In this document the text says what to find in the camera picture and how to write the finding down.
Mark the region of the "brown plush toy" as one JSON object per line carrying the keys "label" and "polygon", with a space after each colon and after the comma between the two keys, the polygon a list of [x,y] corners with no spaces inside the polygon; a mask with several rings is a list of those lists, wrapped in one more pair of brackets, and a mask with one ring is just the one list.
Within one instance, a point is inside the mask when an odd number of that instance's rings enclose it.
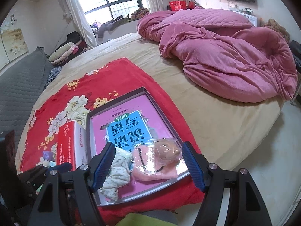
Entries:
{"label": "brown plush toy", "polygon": [[288,33],[288,31],[283,26],[281,26],[276,20],[268,19],[267,22],[262,22],[262,27],[267,27],[279,33],[286,40],[287,44],[291,42],[290,34]]}

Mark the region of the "peach sponge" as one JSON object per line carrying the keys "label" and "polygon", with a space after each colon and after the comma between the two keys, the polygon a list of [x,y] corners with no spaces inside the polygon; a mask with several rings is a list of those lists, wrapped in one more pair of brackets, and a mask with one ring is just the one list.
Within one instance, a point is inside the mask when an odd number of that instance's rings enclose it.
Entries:
{"label": "peach sponge", "polygon": [[177,141],[174,138],[162,138],[154,141],[154,156],[160,165],[172,164],[182,157]]}

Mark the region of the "red gift bags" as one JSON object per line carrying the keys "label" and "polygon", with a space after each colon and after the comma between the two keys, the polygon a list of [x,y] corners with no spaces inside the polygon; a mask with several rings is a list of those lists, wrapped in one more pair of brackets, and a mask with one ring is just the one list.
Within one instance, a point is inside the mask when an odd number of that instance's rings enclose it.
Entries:
{"label": "red gift bags", "polygon": [[194,9],[197,5],[198,3],[195,0],[175,0],[169,2],[167,9],[171,11],[179,11]]}

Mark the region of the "white curtain left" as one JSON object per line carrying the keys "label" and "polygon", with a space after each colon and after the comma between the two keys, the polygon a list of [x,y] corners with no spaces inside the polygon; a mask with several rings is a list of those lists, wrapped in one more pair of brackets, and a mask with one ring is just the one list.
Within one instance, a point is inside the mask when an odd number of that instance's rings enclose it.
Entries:
{"label": "white curtain left", "polygon": [[97,47],[97,40],[86,20],[79,0],[58,0],[64,12],[64,19],[72,21],[89,48]]}

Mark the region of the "white floral scrunchie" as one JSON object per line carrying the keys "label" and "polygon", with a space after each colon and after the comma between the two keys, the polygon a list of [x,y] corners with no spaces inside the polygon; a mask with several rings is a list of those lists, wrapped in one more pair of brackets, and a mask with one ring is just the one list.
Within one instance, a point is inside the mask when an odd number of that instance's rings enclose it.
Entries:
{"label": "white floral scrunchie", "polygon": [[118,201],[118,189],[130,183],[131,164],[132,154],[117,147],[115,158],[100,193],[112,201]]}

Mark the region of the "grey quilted headboard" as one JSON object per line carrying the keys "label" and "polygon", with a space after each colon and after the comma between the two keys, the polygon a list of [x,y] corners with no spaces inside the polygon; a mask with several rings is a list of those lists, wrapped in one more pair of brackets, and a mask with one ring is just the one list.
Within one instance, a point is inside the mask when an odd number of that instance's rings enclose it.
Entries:
{"label": "grey quilted headboard", "polygon": [[1,131],[14,130],[16,147],[53,68],[37,47],[1,74]]}

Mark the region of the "cream plush bear purple dress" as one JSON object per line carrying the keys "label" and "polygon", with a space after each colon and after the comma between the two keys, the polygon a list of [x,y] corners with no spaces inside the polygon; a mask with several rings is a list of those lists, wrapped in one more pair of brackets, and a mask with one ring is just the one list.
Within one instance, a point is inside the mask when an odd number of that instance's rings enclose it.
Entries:
{"label": "cream plush bear purple dress", "polygon": [[55,167],[57,165],[56,155],[53,152],[43,151],[40,162],[37,163],[36,166],[39,165],[43,165],[44,167]]}

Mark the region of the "grey tray with pink book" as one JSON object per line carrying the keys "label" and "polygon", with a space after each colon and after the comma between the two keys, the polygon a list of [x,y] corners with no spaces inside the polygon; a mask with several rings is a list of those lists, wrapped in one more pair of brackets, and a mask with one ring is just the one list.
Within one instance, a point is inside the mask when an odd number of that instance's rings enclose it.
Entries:
{"label": "grey tray with pink book", "polygon": [[[177,139],[180,147],[183,144],[168,118],[144,87],[122,95],[87,115],[86,145],[89,160],[98,155],[108,142],[131,153],[139,144],[152,145],[155,140],[162,138]],[[128,185],[118,190],[118,201],[112,201],[98,192],[95,195],[96,203],[102,207],[112,206],[161,191],[189,175],[182,158],[176,163],[177,178],[145,182],[131,178]]]}

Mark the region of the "blue patterned pillow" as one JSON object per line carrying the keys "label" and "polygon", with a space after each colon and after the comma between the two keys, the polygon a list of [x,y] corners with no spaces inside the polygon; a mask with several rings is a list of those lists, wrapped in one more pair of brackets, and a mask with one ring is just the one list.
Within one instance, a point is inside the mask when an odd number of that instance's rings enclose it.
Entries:
{"label": "blue patterned pillow", "polygon": [[51,69],[49,76],[45,83],[45,88],[58,76],[58,74],[60,73],[61,70],[62,70],[62,67],[60,67],[60,66]]}

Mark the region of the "red tissue box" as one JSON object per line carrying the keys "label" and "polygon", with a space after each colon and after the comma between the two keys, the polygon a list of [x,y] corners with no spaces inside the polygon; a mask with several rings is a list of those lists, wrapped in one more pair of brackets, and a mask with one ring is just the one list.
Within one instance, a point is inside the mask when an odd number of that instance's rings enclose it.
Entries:
{"label": "red tissue box", "polygon": [[76,170],[87,160],[86,130],[74,120],[67,122],[58,132],[57,165],[69,162]]}

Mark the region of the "pink cloth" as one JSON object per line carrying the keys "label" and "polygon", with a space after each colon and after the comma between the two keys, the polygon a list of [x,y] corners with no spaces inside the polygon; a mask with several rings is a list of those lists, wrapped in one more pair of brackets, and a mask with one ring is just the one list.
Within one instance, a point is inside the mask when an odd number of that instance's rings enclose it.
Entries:
{"label": "pink cloth", "polygon": [[132,151],[132,156],[132,176],[137,181],[159,181],[178,177],[177,163],[162,165],[155,153],[154,146],[136,146]]}

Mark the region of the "pink quilted comforter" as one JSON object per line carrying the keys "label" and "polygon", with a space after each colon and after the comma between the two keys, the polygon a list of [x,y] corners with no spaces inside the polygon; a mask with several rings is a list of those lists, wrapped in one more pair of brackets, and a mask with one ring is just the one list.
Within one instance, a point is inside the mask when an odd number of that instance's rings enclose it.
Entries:
{"label": "pink quilted comforter", "polygon": [[221,9],[159,11],[137,27],[158,43],[164,58],[178,58],[194,83],[217,96],[259,103],[280,96],[289,101],[297,69],[286,40],[245,16]]}

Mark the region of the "clothes on window sill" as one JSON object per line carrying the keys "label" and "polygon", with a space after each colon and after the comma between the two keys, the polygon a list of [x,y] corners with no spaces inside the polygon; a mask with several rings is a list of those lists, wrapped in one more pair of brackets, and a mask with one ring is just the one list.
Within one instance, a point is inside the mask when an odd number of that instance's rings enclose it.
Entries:
{"label": "clothes on window sill", "polygon": [[95,26],[91,26],[91,29],[93,30],[95,35],[97,35],[99,38],[103,38],[105,31],[113,31],[114,29],[123,24],[137,21],[149,14],[150,11],[147,8],[139,8],[131,15],[128,14],[127,17],[123,17],[122,15],[120,15],[116,19],[112,19],[108,22],[101,24],[98,28],[96,28]]}

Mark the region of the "beige bed sheet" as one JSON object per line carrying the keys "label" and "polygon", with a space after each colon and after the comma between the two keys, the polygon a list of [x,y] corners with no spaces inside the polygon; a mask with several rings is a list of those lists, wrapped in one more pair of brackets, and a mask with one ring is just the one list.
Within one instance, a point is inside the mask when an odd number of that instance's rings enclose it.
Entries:
{"label": "beige bed sheet", "polygon": [[137,33],[99,45],[69,61],[42,92],[33,109],[41,108],[69,82],[122,57],[144,70],[167,92],[209,161],[234,169],[244,160],[256,164],[271,160],[271,135],[284,123],[284,102],[280,98],[243,104],[217,97],[190,82],[180,61],[162,58],[157,43]]}

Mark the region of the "white cabinet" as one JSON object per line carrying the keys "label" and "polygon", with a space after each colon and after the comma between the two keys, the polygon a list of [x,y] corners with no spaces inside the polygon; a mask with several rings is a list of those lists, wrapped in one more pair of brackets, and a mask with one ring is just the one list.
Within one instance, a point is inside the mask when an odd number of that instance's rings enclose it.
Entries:
{"label": "white cabinet", "polygon": [[255,27],[258,26],[258,19],[257,17],[253,16],[253,15],[249,15],[247,13],[243,13],[242,10],[237,10],[237,9],[234,9],[234,8],[229,8],[230,11],[232,12],[235,12],[235,13],[238,13],[240,15],[243,15],[244,17],[246,17],[249,22],[251,22]]}

